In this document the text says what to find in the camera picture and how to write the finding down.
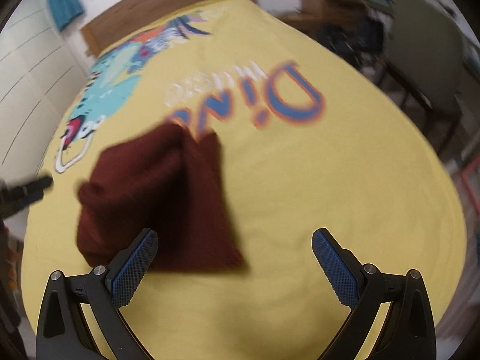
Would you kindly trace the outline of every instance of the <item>yellow blanket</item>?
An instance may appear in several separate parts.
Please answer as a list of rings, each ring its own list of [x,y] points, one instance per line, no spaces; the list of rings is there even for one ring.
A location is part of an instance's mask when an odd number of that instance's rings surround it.
[[[31,209],[25,240],[22,291],[34,327],[49,274],[90,270],[75,246],[78,183],[106,147],[165,119],[196,137],[218,133],[226,201],[249,269],[147,274],[122,313],[155,358],[317,358],[349,313],[311,251],[320,227],[362,263],[421,271],[440,320],[466,233],[434,151],[337,56],[250,0],[212,0],[107,50],[67,112],[45,158],[55,188]]]

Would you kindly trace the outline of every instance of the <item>tiled wall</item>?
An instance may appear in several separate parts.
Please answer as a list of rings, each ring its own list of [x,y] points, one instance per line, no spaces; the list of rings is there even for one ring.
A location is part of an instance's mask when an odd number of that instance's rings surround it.
[[[63,113],[86,82],[46,0],[23,0],[0,34],[0,178],[35,174]]]

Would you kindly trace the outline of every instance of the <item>textured blue pad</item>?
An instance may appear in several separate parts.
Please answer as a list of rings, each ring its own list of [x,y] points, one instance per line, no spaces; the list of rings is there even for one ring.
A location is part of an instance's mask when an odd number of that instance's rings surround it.
[[[354,309],[359,300],[357,281],[320,230],[314,232],[311,247],[340,303]]]
[[[157,234],[150,230],[112,281],[111,299],[114,306],[122,307],[130,303],[157,249]]]

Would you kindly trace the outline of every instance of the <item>folded dark red fabric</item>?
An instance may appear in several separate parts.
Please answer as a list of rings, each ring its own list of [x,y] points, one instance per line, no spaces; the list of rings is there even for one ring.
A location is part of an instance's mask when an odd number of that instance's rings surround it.
[[[227,220],[215,133],[196,142],[163,124],[106,149],[78,190],[77,246],[90,266],[108,264],[144,228],[158,234],[150,269],[211,271],[243,265]]]

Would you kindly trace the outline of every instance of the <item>metal screw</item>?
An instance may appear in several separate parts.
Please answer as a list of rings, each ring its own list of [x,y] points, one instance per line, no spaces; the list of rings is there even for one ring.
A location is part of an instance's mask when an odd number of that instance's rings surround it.
[[[365,264],[363,267],[366,273],[372,275],[377,273],[377,267],[373,264]]]
[[[93,269],[93,273],[97,276],[102,275],[105,272],[105,267],[103,265],[98,265]]]
[[[414,279],[420,279],[420,272],[417,271],[416,269],[411,269],[410,270],[410,276],[412,276],[412,278]]]
[[[62,274],[60,273],[60,271],[55,271],[54,273],[52,273],[50,275],[50,279],[52,280],[58,280],[60,279],[60,276],[62,276]]]

